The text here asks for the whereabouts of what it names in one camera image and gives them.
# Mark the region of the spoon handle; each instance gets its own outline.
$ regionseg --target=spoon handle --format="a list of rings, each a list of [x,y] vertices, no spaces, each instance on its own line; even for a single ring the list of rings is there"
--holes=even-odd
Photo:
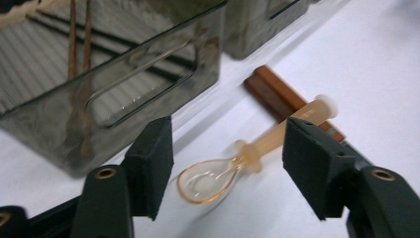
[[[314,101],[293,113],[291,117],[320,125],[336,115],[337,106],[334,101],[326,95],[319,95]],[[261,157],[283,145],[285,127],[286,121],[283,121],[253,142],[254,148],[258,150]]]

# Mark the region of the wooden chopstick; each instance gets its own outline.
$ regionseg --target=wooden chopstick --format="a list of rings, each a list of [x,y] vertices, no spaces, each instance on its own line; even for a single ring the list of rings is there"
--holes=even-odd
[[[70,32],[68,34],[68,79],[77,76],[76,1],[70,0]]]
[[[90,53],[91,53],[91,13],[90,13],[90,0],[86,0],[86,20],[84,27],[84,56],[83,56],[83,72],[90,70]]]

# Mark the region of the clear plastic spoon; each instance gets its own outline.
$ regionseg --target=clear plastic spoon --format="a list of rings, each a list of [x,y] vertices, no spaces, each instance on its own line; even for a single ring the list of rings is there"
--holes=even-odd
[[[318,95],[291,117],[320,125],[337,113],[338,107],[330,97]],[[176,181],[180,195],[192,203],[207,203],[228,189],[238,170],[246,168],[259,173],[263,169],[260,158],[283,145],[285,127],[283,121],[252,144],[243,140],[235,142],[239,154],[232,159],[205,161],[185,169]]]

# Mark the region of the white table surface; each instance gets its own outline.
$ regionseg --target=white table surface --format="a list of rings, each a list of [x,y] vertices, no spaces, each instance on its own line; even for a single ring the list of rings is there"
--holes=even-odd
[[[235,155],[274,120],[242,87],[267,64],[306,100],[327,94],[332,119],[347,141],[377,166],[406,178],[420,194],[420,2],[323,0],[244,60],[222,55],[219,82],[174,113],[175,165],[155,222],[135,218],[136,237],[348,237],[343,218],[320,222],[282,168],[281,149],[241,176],[218,202],[180,199],[175,178],[185,167]],[[0,130],[0,206],[33,217],[81,193],[68,177]],[[122,161],[125,150],[109,163]]]

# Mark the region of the gray translucent bin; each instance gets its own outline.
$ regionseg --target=gray translucent bin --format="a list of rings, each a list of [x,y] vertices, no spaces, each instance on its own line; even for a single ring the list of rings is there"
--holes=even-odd
[[[0,29],[0,126],[72,176],[128,146],[219,75],[225,1],[93,0],[92,67],[67,80],[69,6]]]
[[[313,0],[230,0],[223,50],[244,59],[308,10]]]

